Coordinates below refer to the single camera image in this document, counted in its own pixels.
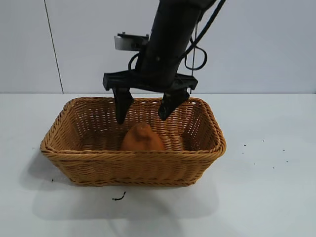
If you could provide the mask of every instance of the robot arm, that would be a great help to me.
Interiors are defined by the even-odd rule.
[[[128,70],[105,73],[103,85],[113,90],[118,123],[124,122],[133,103],[129,89],[138,88],[163,92],[159,116],[168,116],[189,98],[188,88],[195,89],[198,81],[193,76],[178,74],[181,60],[197,45],[216,17],[225,0],[220,0],[214,14],[199,37],[186,50],[193,29],[205,11],[216,0],[160,0],[151,37],[118,34],[116,49],[139,51],[128,64]],[[131,68],[137,58],[135,69]]]

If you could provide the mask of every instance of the white table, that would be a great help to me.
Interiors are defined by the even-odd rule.
[[[39,144],[81,96],[0,94],[1,237],[316,236],[316,95],[195,95],[228,149],[185,188],[69,182]]]

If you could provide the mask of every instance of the orange stuffed toy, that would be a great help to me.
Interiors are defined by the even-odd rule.
[[[134,125],[125,135],[122,151],[164,151],[159,135],[145,122]]]

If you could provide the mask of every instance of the brown wicker basket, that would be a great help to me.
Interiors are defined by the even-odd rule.
[[[161,98],[135,99],[123,125],[113,98],[69,101],[40,149],[78,185],[187,186],[226,150],[226,142],[207,103],[190,98],[166,121],[158,117]],[[126,132],[145,121],[166,151],[119,151]]]

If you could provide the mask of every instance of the white wall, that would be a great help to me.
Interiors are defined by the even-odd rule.
[[[43,0],[0,1],[2,92],[61,92]]]
[[[46,1],[66,93],[105,93],[103,73],[125,70],[134,54],[115,51],[113,36],[149,33],[158,5]],[[315,8],[314,0],[227,0],[200,43],[209,61],[195,72],[195,92],[315,93]],[[0,13],[0,92],[60,92],[43,0],[1,1]],[[179,72],[190,73],[183,65]]]
[[[315,0],[227,0],[201,42],[209,61],[195,73],[198,91],[315,93],[315,9]]]

